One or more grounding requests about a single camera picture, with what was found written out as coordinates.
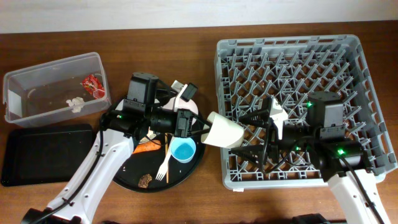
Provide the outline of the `red snack wrapper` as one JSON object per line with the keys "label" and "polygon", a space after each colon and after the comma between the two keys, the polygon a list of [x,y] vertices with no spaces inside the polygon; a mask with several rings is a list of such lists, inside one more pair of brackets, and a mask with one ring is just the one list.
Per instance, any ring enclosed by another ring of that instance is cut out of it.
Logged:
{"label": "red snack wrapper", "polygon": [[101,82],[93,75],[88,75],[81,83],[83,88],[94,97],[94,99],[99,99],[104,97],[105,90]]}

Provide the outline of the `orange carrot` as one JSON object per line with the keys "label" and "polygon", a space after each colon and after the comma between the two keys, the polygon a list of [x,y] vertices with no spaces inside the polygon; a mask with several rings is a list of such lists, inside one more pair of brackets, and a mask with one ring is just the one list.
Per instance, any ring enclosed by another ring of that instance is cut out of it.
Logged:
{"label": "orange carrot", "polygon": [[135,148],[135,150],[133,151],[133,154],[156,151],[156,150],[159,150],[161,148],[161,146],[162,145],[159,140],[148,141],[148,142],[138,145]]}

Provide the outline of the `white plastic fork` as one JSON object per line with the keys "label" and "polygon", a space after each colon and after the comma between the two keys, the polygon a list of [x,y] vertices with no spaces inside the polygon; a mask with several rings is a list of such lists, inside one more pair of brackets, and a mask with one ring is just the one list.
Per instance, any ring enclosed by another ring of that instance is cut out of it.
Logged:
{"label": "white plastic fork", "polygon": [[[169,159],[170,159],[170,157],[172,155],[171,150],[170,150],[170,145],[171,145],[173,140],[174,140],[174,137],[171,137],[170,138],[170,142],[169,142],[169,153],[168,153]],[[163,163],[159,167],[158,173],[157,173],[156,178],[155,178],[156,180],[161,181],[165,177],[166,168],[167,168],[166,159],[164,159]]]}

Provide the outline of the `pink bowl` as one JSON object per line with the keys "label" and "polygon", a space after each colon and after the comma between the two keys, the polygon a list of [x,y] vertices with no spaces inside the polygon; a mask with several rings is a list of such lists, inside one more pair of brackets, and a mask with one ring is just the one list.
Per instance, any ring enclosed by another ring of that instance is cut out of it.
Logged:
{"label": "pink bowl", "polygon": [[[177,111],[173,110],[174,99],[175,99],[175,97],[172,97],[171,99],[169,99],[169,101],[166,102],[166,104],[161,109],[162,114],[159,118],[159,120],[160,120],[159,132],[161,132],[161,133],[174,133],[175,132],[176,121],[177,121]],[[181,101],[180,105],[178,106],[178,110],[179,109],[190,110],[191,112],[198,114],[198,107],[193,100],[190,100],[189,102]]]}

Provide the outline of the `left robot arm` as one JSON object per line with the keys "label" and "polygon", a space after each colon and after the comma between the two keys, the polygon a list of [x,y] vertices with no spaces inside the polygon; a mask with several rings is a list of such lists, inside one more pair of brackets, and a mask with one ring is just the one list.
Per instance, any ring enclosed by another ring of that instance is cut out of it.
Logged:
{"label": "left robot arm", "polygon": [[137,149],[149,131],[191,138],[194,120],[210,122],[188,109],[178,108],[197,92],[192,84],[174,82],[166,86],[167,97],[156,100],[159,77],[135,72],[127,95],[102,114],[96,139],[65,188],[43,211],[31,208],[23,223],[91,223],[96,209],[114,176]]}

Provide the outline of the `white tissue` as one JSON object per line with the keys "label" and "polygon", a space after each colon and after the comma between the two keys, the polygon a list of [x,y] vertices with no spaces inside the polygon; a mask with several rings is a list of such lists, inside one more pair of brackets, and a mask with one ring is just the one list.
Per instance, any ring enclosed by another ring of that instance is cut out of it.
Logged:
{"label": "white tissue", "polygon": [[84,100],[81,97],[76,97],[71,100],[67,100],[66,103],[69,107],[72,107],[73,113],[80,113],[81,109],[84,107]]}

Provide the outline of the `cream white cup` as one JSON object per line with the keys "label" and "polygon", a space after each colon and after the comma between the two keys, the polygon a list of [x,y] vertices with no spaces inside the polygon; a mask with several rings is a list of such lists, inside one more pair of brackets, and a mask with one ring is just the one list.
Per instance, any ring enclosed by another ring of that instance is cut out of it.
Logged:
{"label": "cream white cup", "polygon": [[203,128],[204,130],[210,129],[208,133],[201,135],[203,144],[227,149],[242,145],[244,139],[244,128],[242,126],[215,111],[210,113],[207,121],[211,123],[211,127],[206,124]]}

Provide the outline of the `light blue cup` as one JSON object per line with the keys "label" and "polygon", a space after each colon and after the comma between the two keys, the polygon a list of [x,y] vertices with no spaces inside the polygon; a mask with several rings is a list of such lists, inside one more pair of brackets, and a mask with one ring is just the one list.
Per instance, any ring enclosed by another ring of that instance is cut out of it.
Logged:
{"label": "light blue cup", "polygon": [[196,148],[196,143],[192,138],[173,137],[170,142],[171,155],[183,164],[193,159]]}

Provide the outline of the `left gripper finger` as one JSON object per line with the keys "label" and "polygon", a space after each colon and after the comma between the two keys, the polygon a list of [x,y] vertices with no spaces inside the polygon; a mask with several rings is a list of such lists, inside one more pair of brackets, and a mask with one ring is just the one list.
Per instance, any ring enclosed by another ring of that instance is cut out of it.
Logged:
{"label": "left gripper finger", "polygon": [[200,114],[193,114],[194,118],[203,123],[204,125],[207,125],[208,127],[212,127],[212,123],[209,122],[207,119],[204,119]]}
{"label": "left gripper finger", "polygon": [[194,136],[201,136],[202,134],[206,134],[209,133],[209,129],[202,129],[202,130],[197,130],[197,131],[192,131],[190,133],[190,137],[194,137]]}

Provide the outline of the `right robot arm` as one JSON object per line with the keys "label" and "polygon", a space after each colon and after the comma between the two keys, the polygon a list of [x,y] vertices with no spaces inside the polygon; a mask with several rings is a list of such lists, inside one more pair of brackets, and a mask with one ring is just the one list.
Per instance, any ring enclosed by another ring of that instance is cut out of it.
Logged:
{"label": "right robot arm", "polygon": [[344,211],[347,223],[389,223],[381,203],[369,157],[358,141],[346,138],[343,101],[337,93],[316,91],[307,102],[306,126],[286,125],[276,118],[275,100],[239,118],[264,128],[262,145],[239,146],[231,152],[264,174],[277,170],[292,152],[307,152]]}

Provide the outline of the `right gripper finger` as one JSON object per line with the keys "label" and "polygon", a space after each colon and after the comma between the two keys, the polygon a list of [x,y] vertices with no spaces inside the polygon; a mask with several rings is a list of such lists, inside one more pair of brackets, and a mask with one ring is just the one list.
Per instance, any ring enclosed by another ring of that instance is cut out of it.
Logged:
{"label": "right gripper finger", "polygon": [[241,147],[234,147],[230,149],[232,154],[235,154],[250,162],[266,162],[267,152],[264,145],[248,145]]}
{"label": "right gripper finger", "polygon": [[271,118],[272,102],[273,98],[259,100],[257,109],[240,116],[239,122],[251,126],[271,126],[273,123]]}

